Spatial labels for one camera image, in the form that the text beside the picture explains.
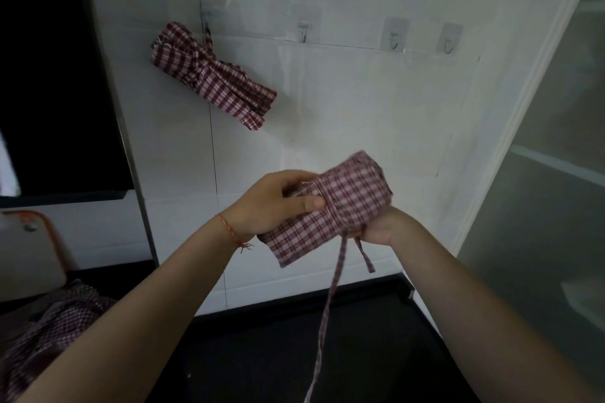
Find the bracelet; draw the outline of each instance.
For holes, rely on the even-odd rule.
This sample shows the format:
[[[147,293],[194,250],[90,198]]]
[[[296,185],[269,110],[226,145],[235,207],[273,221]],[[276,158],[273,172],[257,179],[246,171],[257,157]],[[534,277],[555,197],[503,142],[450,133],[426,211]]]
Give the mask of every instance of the bracelet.
[[[231,225],[227,223],[227,220],[225,220],[221,214],[216,214],[216,216],[218,217],[219,220],[221,220],[221,222],[224,223],[224,225],[227,227],[227,230],[229,231],[229,233],[231,234],[231,236],[233,237],[233,240],[235,241],[235,243],[237,244],[237,247],[241,247],[241,251],[243,252],[244,249],[249,249],[250,247],[253,247],[252,244],[250,244],[249,242],[242,242],[239,239],[237,239],[237,236],[235,235],[235,231],[233,231],[233,228],[231,228]]]

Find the fabric strap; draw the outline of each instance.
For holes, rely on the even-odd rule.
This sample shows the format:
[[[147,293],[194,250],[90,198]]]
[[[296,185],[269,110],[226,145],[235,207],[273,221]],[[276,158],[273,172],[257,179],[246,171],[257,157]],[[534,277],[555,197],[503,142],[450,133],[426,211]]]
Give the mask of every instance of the fabric strap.
[[[368,258],[368,255],[364,252],[363,248],[361,248],[361,240],[359,237],[355,238],[355,243],[357,244],[357,248],[361,252],[364,260],[366,261],[366,265],[368,267],[368,271],[375,272],[376,269],[374,265]],[[324,341],[326,339],[326,331],[328,330],[328,318],[330,316],[330,302],[332,301],[332,297],[334,293],[337,291],[338,281],[343,274],[344,269],[344,258],[347,254],[347,233],[343,232],[341,234],[341,246],[340,251],[338,252],[337,259],[337,268],[334,271],[334,276],[332,277],[332,283],[330,285],[330,290],[328,291],[328,299],[326,300],[326,305],[324,306],[324,312],[321,315],[321,324],[320,324],[320,334],[317,340],[317,358],[315,359],[315,368],[313,370],[313,381],[311,381],[311,385],[307,390],[307,395],[305,396],[304,403],[311,402],[311,395],[313,394],[313,389],[315,387],[315,383],[317,383],[317,379],[320,376],[321,371],[321,361],[322,361],[322,353],[324,350]]]

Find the person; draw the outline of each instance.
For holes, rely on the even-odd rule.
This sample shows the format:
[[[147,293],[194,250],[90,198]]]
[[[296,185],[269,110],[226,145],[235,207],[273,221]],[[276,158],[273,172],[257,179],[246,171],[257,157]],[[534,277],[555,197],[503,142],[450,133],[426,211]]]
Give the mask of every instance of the person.
[[[315,176],[296,170],[268,174],[221,215],[246,242],[289,217],[324,207],[321,197],[283,196]],[[596,402],[555,348],[411,216],[389,207],[351,235],[393,248],[481,401]],[[226,225],[218,217],[209,220],[75,340],[18,401],[144,401],[236,247]]]

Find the hand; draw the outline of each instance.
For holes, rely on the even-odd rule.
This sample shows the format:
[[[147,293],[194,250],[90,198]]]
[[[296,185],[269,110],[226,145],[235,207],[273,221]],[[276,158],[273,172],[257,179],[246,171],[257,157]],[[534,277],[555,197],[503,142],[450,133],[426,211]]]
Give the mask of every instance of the hand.
[[[359,231],[352,231],[349,237],[359,237],[362,241],[378,245],[393,245],[393,234],[401,228],[402,221],[410,218],[399,209],[389,206],[380,215],[374,217]]]
[[[324,207],[326,201],[321,196],[284,197],[284,191],[315,177],[313,172],[296,170],[267,174],[221,215],[242,242],[249,241],[290,217]]]

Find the person's right arm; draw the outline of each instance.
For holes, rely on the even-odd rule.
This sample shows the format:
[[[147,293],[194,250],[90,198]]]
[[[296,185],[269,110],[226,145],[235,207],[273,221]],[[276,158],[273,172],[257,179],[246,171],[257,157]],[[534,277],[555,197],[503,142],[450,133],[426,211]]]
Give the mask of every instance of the person's right arm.
[[[482,402],[596,402],[556,349],[411,216],[391,207],[361,239],[393,248]]]

